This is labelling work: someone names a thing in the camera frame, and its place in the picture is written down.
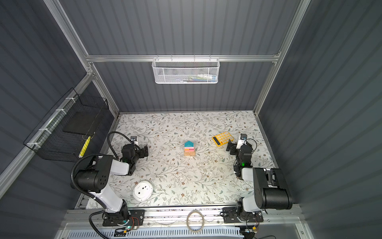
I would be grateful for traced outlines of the teal wood block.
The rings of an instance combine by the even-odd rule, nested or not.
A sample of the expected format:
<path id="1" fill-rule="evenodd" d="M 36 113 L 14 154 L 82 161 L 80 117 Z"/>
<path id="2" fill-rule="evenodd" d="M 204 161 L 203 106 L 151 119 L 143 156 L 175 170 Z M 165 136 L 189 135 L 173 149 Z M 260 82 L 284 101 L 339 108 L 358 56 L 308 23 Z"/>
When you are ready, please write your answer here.
<path id="1" fill-rule="evenodd" d="M 194 148 L 195 146 L 194 146 L 193 142 L 187 141 L 187 142 L 184 143 L 184 147 L 185 148 Z"/>

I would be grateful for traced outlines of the arched natural wood block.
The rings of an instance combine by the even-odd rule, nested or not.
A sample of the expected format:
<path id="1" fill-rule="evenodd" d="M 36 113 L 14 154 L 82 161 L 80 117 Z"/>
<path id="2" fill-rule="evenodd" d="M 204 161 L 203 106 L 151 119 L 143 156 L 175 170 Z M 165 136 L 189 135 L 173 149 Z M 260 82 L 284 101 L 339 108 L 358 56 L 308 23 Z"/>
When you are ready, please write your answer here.
<path id="1" fill-rule="evenodd" d="M 184 151 L 184 156 L 195 156 L 195 155 L 196 155 L 195 151 L 189 151 L 189 150 Z"/>

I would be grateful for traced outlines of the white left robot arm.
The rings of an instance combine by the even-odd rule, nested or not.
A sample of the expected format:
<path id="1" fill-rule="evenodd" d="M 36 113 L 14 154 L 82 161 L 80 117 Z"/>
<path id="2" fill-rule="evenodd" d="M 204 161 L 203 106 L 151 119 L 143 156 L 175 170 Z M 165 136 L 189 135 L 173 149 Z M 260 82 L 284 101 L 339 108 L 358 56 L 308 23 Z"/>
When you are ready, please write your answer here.
<path id="1" fill-rule="evenodd" d="M 121 161 L 113 155 L 92 154 L 83 156 L 74 164 L 71 187 L 99 203 L 103 210 L 104 226 L 139 225 L 142 216 L 129 212 L 125 200 L 118 197 L 108 184 L 109 175 L 131 176 L 137 161 L 148 156 L 148 146 L 138 149 L 136 144 L 122 147 Z"/>

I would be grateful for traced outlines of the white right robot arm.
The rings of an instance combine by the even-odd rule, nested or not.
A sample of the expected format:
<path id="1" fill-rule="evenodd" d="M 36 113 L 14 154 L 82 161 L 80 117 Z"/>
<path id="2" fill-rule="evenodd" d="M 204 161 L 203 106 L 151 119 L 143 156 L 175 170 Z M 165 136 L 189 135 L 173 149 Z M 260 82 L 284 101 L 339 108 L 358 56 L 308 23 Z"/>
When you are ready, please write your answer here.
<path id="1" fill-rule="evenodd" d="M 235 156 L 233 169 L 238 179 L 253 184 L 253 192 L 238 199 L 236 206 L 222 209 L 220 216 L 226 224 L 259 224 L 264 221 L 262 213 L 268 209 L 292 208 L 293 199 L 281 169 L 253 167 L 254 148 L 247 140 L 229 140 L 226 151 Z"/>

